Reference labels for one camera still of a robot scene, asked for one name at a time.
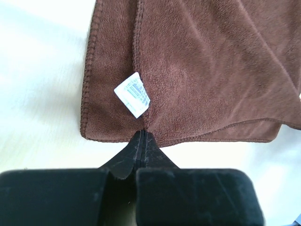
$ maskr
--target microfiber towel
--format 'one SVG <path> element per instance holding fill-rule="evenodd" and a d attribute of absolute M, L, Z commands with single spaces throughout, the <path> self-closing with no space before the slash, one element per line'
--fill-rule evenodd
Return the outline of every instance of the microfiber towel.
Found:
<path fill-rule="evenodd" d="M 299 0 L 97 0 L 87 47 L 81 134 L 160 147 L 269 142 L 301 129 Z M 138 72 L 149 109 L 136 119 L 114 93 Z"/>

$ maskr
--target towel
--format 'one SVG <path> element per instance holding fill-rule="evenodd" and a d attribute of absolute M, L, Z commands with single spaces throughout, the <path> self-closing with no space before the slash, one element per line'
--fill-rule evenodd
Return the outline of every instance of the towel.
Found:
<path fill-rule="evenodd" d="M 97 0 L 81 102 L 83 137 L 160 147 L 270 142 L 301 129 L 299 0 Z M 114 93 L 138 72 L 150 97 L 136 119 Z"/>

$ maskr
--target black clamp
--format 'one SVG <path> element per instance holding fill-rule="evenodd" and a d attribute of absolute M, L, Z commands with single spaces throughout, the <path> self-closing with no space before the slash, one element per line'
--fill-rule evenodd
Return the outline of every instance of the black clamp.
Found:
<path fill-rule="evenodd" d="M 264 225 L 252 182 L 244 173 L 179 169 L 145 130 L 136 132 L 98 169 L 0 175 L 1 226 L 117 225 L 120 206 L 133 203 L 138 226 Z"/>

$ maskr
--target towel fold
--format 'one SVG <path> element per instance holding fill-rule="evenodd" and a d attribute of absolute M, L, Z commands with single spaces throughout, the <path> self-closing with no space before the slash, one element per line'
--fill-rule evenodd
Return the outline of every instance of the towel fold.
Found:
<path fill-rule="evenodd" d="M 82 136 L 126 142 L 146 128 L 162 147 L 301 129 L 300 11 L 298 0 L 97 0 Z M 114 93 L 134 72 L 151 101 L 138 119 Z"/>

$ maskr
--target white label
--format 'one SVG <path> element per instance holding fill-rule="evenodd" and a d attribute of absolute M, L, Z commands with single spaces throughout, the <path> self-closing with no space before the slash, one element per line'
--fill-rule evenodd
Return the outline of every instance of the white label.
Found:
<path fill-rule="evenodd" d="M 150 99 L 138 72 L 117 86 L 114 92 L 136 118 L 149 108 Z"/>

